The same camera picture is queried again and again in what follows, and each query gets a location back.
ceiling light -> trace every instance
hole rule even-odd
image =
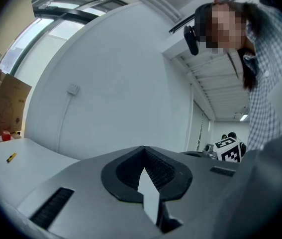
[[[244,115],[241,117],[240,121],[244,121],[247,116],[248,116],[248,114],[244,114]]]

table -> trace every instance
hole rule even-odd
[[[7,163],[14,152],[16,157]],[[37,186],[79,160],[22,138],[0,143],[0,200],[17,208]]]

black and white pattern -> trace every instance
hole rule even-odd
[[[259,149],[266,142],[282,135],[282,125],[267,94],[282,78],[282,12],[259,5],[268,17],[265,29],[256,37],[247,22],[247,37],[254,44],[256,56],[245,54],[246,65],[255,73],[256,87],[249,92],[250,131],[247,151]]]
[[[221,154],[222,161],[240,162],[238,145]]]
[[[234,139],[227,138],[227,139],[224,139],[224,140],[222,140],[222,141],[220,141],[220,142],[215,143],[215,145],[216,145],[216,147],[217,147],[218,149],[220,149],[220,148],[225,147],[225,146],[227,146],[227,145],[230,145],[230,144],[232,144],[232,143],[234,143],[234,142],[235,142]]]

long dark hair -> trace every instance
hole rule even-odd
[[[241,18],[246,22],[248,20],[251,24],[251,30],[254,32],[256,37],[259,37],[265,21],[264,13],[257,7],[254,3],[240,3],[228,0],[219,0],[217,4],[226,3],[232,11],[235,11]],[[244,55],[247,49],[242,48],[238,50],[238,55],[241,60],[242,68],[243,68],[243,82],[244,88],[248,90],[252,90],[257,84],[256,75],[250,70],[250,68],[244,62]],[[237,74],[237,70],[235,65],[233,64],[235,72]]]

person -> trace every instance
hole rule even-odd
[[[215,0],[196,9],[194,31],[197,41],[205,42],[207,48],[222,48],[231,62],[229,52],[238,51],[250,100],[247,150],[262,149],[282,135],[281,122],[268,99],[282,79],[281,11],[263,4]]]
[[[232,138],[234,138],[236,141],[239,142],[239,147],[240,147],[241,156],[243,157],[243,156],[245,155],[245,153],[246,153],[246,149],[247,149],[246,145],[245,145],[243,142],[237,140],[237,135],[236,135],[234,132],[230,132],[230,133],[228,134],[228,137],[232,137]]]

